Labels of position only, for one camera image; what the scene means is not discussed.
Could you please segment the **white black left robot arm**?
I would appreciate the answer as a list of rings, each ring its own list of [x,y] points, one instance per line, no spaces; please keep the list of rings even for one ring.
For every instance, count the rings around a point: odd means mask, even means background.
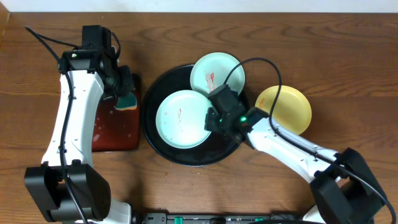
[[[120,49],[74,46],[57,59],[60,104],[50,144],[24,183],[48,222],[131,223],[132,208],[112,198],[95,171],[95,150],[128,150],[138,142],[134,79],[120,66]]]

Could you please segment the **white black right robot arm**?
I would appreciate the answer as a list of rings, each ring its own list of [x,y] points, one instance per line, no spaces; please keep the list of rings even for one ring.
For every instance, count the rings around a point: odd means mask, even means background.
[[[272,114],[238,105],[209,108],[205,129],[216,131],[281,161],[310,185],[315,206],[306,223],[371,223],[382,207],[396,213],[362,155],[352,148],[337,152],[283,128]]]

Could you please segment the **yellow plate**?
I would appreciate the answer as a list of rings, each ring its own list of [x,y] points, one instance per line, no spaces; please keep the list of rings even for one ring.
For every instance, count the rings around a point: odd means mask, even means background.
[[[255,107],[270,113],[278,89],[278,86],[272,86],[264,90],[257,97]],[[310,125],[312,108],[303,93],[282,85],[272,117],[285,129],[300,135]]]

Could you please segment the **green orange sponge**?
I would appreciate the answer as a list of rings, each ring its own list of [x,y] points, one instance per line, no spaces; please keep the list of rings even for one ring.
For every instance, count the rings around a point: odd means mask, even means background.
[[[135,94],[129,92],[118,97],[114,108],[118,111],[135,110],[137,108],[137,98]]]

